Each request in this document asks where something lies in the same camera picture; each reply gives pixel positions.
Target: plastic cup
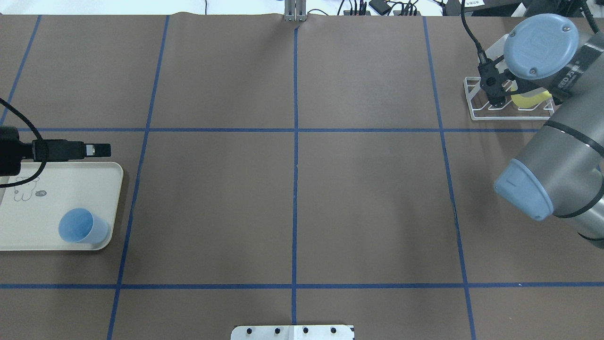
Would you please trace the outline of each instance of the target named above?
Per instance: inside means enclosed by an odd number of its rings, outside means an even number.
[[[109,226],[87,209],[70,210],[59,222],[59,235],[70,243],[97,244],[109,235]]]

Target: metal bracket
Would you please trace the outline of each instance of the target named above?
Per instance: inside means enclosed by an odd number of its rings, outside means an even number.
[[[285,0],[285,21],[306,21],[306,0]]]
[[[238,326],[231,340],[355,340],[352,325]]]

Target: cable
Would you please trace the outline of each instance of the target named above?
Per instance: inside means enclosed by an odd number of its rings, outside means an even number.
[[[319,11],[319,12],[321,12],[321,13],[325,14],[326,16],[329,16],[329,14],[325,13],[324,11],[322,11],[322,10],[320,10],[320,9],[318,9],[318,8],[313,8],[313,9],[309,10],[309,11],[308,11],[308,12],[306,12],[306,13],[310,13],[310,12],[312,12],[312,11]]]
[[[598,25],[596,24],[596,21],[594,20],[594,15],[591,14],[590,7],[587,6],[586,0],[581,1],[581,10],[583,11],[583,14],[585,15],[585,19],[587,19],[587,22],[590,24],[591,30],[594,32],[594,34],[598,33],[600,31],[600,28],[598,28]]]
[[[339,12],[342,10],[342,6],[344,5],[344,1],[345,0],[342,0],[342,2],[340,2],[340,7],[338,8],[338,14],[336,14],[336,15],[339,15]]]
[[[390,10],[388,11],[388,14],[386,15],[390,15],[390,13],[394,13],[394,6],[396,6],[397,4],[400,4],[400,12],[403,13],[403,10],[405,9],[405,4],[402,1],[386,1],[387,4],[394,4],[392,5],[392,7],[390,7]]]
[[[6,107],[10,112],[14,113],[19,119],[21,119],[26,125],[27,127],[29,127],[29,129],[31,130],[31,132],[34,133],[34,136],[36,136],[37,141],[40,143],[40,146],[42,147],[42,159],[47,159],[48,158],[48,145],[46,144],[46,141],[42,138],[42,135],[40,135],[40,132],[36,129],[36,127],[32,124],[32,122],[27,119],[22,113],[19,112],[19,110],[17,110],[16,108],[13,107],[13,105],[10,105],[9,103],[7,103],[4,99],[0,98],[0,104],[2,104],[2,106]],[[14,183],[9,183],[9,184],[1,184],[0,185],[0,189],[4,189],[4,188],[12,188],[14,186],[18,186],[18,185],[23,185],[26,183],[29,183],[33,180],[35,180],[38,176],[40,176],[40,174],[42,173],[42,171],[44,170],[44,168],[46,167],[46,161],[43,160],[40,163],[40,167],[38,168],[38,170],[36,171],[35,174],[33,174],[30,178],[27,178],[25,180],[22,181],[17,181]]]
[[[411,1],[407,2],[407,3],[402,2],[402,1],[386,1],[389,4],[394,4],[390,8],[390,11],[388,12],[387,15],[390,15],[390,13],[394,13],[394,6],[396,6],[397,4],[400,4],[401,8],[400,8],[400,14],[399,14],[399,16],[401,16],[401,15],[403,15],[405,13],[405,5],[407,5],[407,9],[409,10],[409,12],[408,12],[409,15],[412,16],[413,15],[413,11],[414,10],[417,11],[417,6],[415,6],[415,4],[417,3],[417,1],[414,2],[414,3],[411,3]]]
[[[443,16],[447,15],[447,9],[445,8],[446,4],[443,0],[440,0],[440,2],[438,2],[437,0],[432,0],[434,1],[437,5],[440,6],[440,9],[443,11]]]
[[[476,44],[476,50],[478,51],[478,54],[479,55],[484,54],[483,46],[480,45],[480,42],[478,41],[478,39],[476,39],[474,34],[472,34],[472,31],[470,31],[470,28],[467,26],[465,11],[466,11],[466,0],[461,0],[461,23],[463,24],[463,28],[466,29],[467,35],[469,35],[470,39],[472,39],[472,41],[474,41],[474,44]]]

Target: blue tape line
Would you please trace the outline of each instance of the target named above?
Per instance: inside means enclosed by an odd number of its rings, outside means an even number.
[[[25,67],[25,61],[27,60],[27,56],[30,54],[31,45],[34,43],[34,39],[36,38],[36,32],[38,27],[40,27],[40,21],[42,20],[42,16],[39,15],[36,20],[36,25],[34,25],[34,30],[31,32],[30,41],[27,44],[27,48],[25,49],[25,53],[23,54],[23,59],[21,59],[21,64],[19,65],[19,70],[17,70],[17,75],[14,77],[13,87],[10,89],[10,93],[8,94],[7,103],[13,100],[14,92],[17,90],[17,84],[19,83],[19,78],[21,78],[21,73],[23,72],[23,67]],[[2,113],[2,118],[0,118],[0,125],[4,124],[4,120],[6,119],[6,114],[8,112],[7,108],[4,108],[4,112]]]
[[[298,289],[430,289],[463,288],[463,283],[308,283]]]
[[[297,323],[298,283],[298,29],[294,29],[294,199],[292,214],[292,325]]]
[[[287,128],[150,128],[151,132],[294,132]]]
[[[115,289],[115,284],[0,284],[0,289]]]
[[[165,38],[168,33],[168,24],[170,23],[170,16],[165,16],[164,33],[161,38],[161,46],[159,48],[159,58],[157,60],[157,68],[155,70],[155,80],[153,81],[153,91],[151,92],[151,101],[149,102],[149,113],[147,114],[147,125],[145,127],[145,135],[143,137],[143,147],[141,148],[141,157],[138,161],[137,179],[134,184],[134,193],[132,195],[132,204],[130,206],[130,214],[128,217],[128,227],[126,229],[126,239],[124,240],[124,248],[121,253],[120,271],[117,278],[117,287],[115,289],[114,305],[111,310],[111,319],[109,320],[109,330],[107,331],[107,340],[111,340],[113,336],[113,329],[115,325],[115,315],[117,313],[117,306],[120,302],[120,290],[121,283],[124,277],[124,266],[126,265],[126,255],[128,254],[128,245],[130,241],[130,233],[132,231],[132,221],[134,216],[134,208],[137,203],[138,189],[141,182],[141,171],[143,169],[143,163],[145,153],[147,152],[147,141],[149,140],[149,128],[151,126],[151,119],[153,117],[153,104],[155,103],[155,94],[157,92],[157,84],[159,82],[159,74],[161,71],[161,61],[164,55]]]
[[[291,289],[289,283],[261,284],[122,284],[120,290],[236,290]],[[298,283],[296,289],[471,289],[480,288],[555,288],[604,287],[604,281],[576,282],[489,282],[489,283]],[[116,289],[116,284],[0,284],[0,289]]]
[[[19,128],[19,131],[30,132],[29,128]],[[144,132],[145,128],[38,128],[41,132]]]
[[[470,288],[547,288],[547,287],[604,287],[604,282],[505,282],[468,283]]]
[[[453,192],[453,182],[451,180],[451,167],[449,166],[449,155],[447,153],[446,141],[445,141],[445,132],[443,129],[443,119],[440,112],[440,102],[439,102],[439,92],[436,86],[436,75],[434,72],[434,62],[432,59],[432,50],[430,48],[430,37],[428,34],[428,21],[426,17],[422,17],[423,19],[423,31],[426,37],[426,50],[428,52],[428,64],[430,66],[430,76],[432,77],[432,90],[434,92],[434,105],[436,106],[436,116],[439,120],[439,128],[440,128],[440,143],[443,148],[443,157],[445,160],[445,171],[447,174],[447,183],[449,185],[449,198],[451,199],[451,205],[453,207],[453,216],[455,220],[455,233],[457,234],[457,252],[459,254],[459,262],[461,266],[461,278],[464,284],[464,293],[466,295],[466,308],[467,308],[467,318],[470,326],[470,335],[472,336],[472,340],[476,340],[476,330],[474,327],[474,313],[472,312],[472,301],[470,299],[470,289],[467,286],[467,273],[466,273],[466,262],[463,256],[463,245],[461,243],[461,232],[459,230],[459,219],[457,217],[457,206],[455,204],[455,194]]]
[[[440,132],[430,128],[301,128],[300,132]]]
[[[122,289],[204,289],[204,290],[229,290],[229,289],[291,289],[287,284],[123,284]]]
[[[28,128],[19,128],[29,132]],[[38,128],[48,132],[144,132],[146,128]],[[539,129],[298,128],[298,132],[538,132]],[[295,128],[149,128],[149,132],[296,132]]]
[[[442,128],[444,132],[538,132],[539,129],[455,129]]]

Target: white tray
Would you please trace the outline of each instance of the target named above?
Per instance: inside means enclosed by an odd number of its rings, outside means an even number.
[[[33,175],[38,166],[39,163],[23,163],[21,173],[8,182]],[[113,162],[48,163],[34,182],[0,189],[0,250],[104,248],[113,234],[123,177],[123,169]],[[107,221],[107,239],[98,244],[63,241],[59,221],[74,208],[89,209]]]

